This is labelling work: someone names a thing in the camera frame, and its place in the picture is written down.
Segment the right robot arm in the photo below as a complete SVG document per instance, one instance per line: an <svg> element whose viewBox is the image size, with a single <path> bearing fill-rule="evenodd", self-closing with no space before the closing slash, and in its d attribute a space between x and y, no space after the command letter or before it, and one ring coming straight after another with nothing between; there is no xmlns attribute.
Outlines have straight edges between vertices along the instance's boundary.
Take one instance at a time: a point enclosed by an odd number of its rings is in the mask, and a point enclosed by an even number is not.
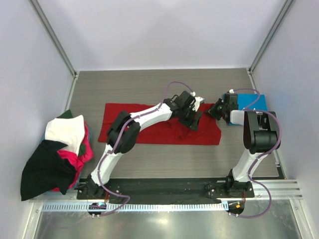
<svg viewBox="0 0 319 239"><path fill-rule="evenodd" d="M281 130L275 112L267 110L265 97L228 91L205 113L216 120L223 119L228 125L243 126L245 150L225 178L224 183L207 185L211 198L253 197L252 175L261 161L279 148Z"/></svg>

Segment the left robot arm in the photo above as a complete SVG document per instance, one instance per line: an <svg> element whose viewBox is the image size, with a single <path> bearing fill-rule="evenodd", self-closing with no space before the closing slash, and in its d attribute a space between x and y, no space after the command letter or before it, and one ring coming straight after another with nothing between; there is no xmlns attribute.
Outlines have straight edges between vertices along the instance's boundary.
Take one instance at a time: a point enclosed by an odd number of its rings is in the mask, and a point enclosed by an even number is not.
<svg viewBox="0 0 319 239"><path fill-rule="evenodd" d="M75 189L96 199L102 198L106 192L130 199L129 196L113 192L105 186L119 159L135 146L141 131L159 122L178 119L180 124L197 131L203 114L199 108L203 103L204 98L197 96L195 92L183 91L180 95L162 99L146 110L120 112L107 131L107 143L97 166L85 183Z"/></svg>

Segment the red t shirt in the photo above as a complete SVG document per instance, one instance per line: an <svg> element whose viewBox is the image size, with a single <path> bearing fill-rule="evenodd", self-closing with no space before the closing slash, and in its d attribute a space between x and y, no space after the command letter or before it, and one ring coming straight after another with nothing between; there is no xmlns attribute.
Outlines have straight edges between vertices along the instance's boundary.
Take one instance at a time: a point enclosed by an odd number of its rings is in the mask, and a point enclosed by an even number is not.
<svg viewBox="0 0 319 239"><path fill-rule="evenodd" d="M99 142L107 141L107 131L121 111L140 112L151 105L106 103ZM138 136L139 144L173 144L173 145L219 145L221 130L216 120L203 114L199 120L198 130L194 131L180 124L178 119L159 122L142 130Z"/></svg>

